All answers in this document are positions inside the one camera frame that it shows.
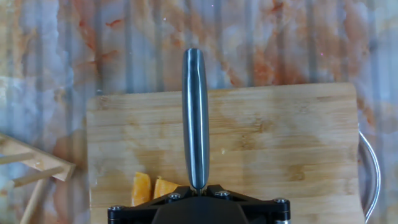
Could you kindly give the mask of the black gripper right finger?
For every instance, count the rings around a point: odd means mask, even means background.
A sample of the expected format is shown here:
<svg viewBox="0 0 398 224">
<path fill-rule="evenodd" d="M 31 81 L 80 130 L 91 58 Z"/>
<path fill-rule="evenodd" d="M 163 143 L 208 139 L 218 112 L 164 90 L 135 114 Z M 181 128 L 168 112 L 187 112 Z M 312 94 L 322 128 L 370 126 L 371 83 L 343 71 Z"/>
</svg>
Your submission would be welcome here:
<svg viewBox="0 0 398 224">
<path fill-rule="evenodd" d="M 244 217 L 248 223 L 291 223 L 290 201 L 283 197 L 260 200 L 226 190 L 221 185 L 209 185 L 203 195 L 233 202 L 241 211 L 238 216 Z"/>
</svg>

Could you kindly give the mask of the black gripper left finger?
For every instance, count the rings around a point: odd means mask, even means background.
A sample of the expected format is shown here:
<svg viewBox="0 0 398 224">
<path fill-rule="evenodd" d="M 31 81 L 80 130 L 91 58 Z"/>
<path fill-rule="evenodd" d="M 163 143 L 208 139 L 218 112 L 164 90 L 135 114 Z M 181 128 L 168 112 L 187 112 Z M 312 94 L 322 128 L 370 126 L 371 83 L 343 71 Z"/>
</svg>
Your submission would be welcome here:
<svg viewBox="0 0 398 224">
<path fill-rule="evenodd" d="M 113 205 L 108 208 L 108 224 L 151 223 L 158 210 L 164 205 L 193 196 L 197 196 L 196 191 L 190 187 L 183 186 L 177 187 L 172 193 L 165 194 L 136 207 Z"/>
</svg>

